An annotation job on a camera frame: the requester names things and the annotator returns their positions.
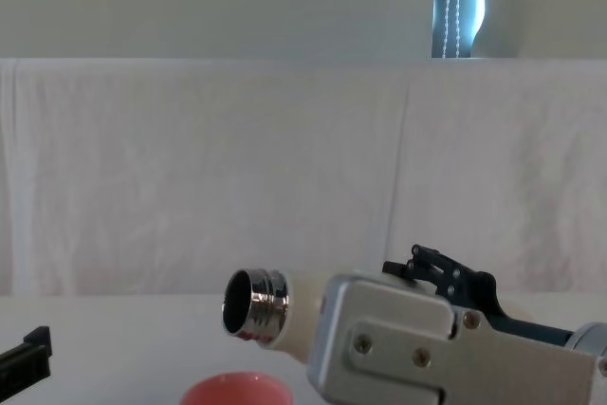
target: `table surface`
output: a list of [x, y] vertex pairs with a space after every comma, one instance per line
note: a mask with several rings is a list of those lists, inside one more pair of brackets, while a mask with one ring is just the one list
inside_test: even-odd
[[[576, 329], [607, 321], [607, 300], [593, 294], [509, 295], [517, 316]], [[305, 369], [282, 353], [227, 337], [220, 296], [0, 298], [0, 350], [48, 324], [51, 378], [8, 405], [176, 404], [202, 378], [255, 370], [285, 381], [298, 405], [322, 404]]]

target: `black clamp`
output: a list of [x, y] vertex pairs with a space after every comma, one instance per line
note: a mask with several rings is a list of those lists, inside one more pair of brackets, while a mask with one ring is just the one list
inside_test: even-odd
[[412, 254], [406, 264], [384, 262], [382, 272], [435, 285], [437, 296], [452, 305], [482, 312], [496, 331], [558, 346], [564, 346], [571, 337], [570, 331], [508, 317], [497, 299], [497, 285], [491, 274], [474, 271], [438, 250], [419, 245], [413, 246]]
[[0, 402], [50, 377], [52, 356], [50, 330], [40, 326], [27, 334], [23, 343], [0, 354]]

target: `pink cup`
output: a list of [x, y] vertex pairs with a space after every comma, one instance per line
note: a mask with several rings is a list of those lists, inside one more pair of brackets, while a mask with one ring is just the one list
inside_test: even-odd
[[194, 385], [181, 399], [181, 405], [293, 405], [293, 396], [274, 377], [234, 372]]

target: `screw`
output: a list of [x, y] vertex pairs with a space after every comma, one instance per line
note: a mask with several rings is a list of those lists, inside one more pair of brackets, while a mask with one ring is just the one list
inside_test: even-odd
[[426, 348], [417, 348], [414, 351], [413, 361], [417, 367], [422, 369], [430, 365], [430, 352]]
[[354, 349], [357, 350], [362, 355], [366, 355], [371, 351], [373, 347], [373, 342], [371, 338], [366, 334], [360, 334], [354, 339]]
[[607, 358], [603, 358], [598, 362], [598, 370], [604, 377], [607, 377]]
[[464, 326], [468, 329], [476, 329], [481, 323], [481, 318], [476, 312], [466, 312], [464, 315]]

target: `white sheet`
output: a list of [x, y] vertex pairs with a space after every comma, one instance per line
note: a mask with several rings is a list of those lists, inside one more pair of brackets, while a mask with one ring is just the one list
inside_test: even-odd
[[2, 75], [13, 293], [220, 292], [239, 267], [380, 265], [403, 69], [67, 60]]
[[0, 293], [221, 292], [413, 243], [604, 291], [606, 94], [599, 61], [3, 62]]
[[505, 289], [605, 291], [607, 63], [437, 64], [411, 84], [389, 256]]

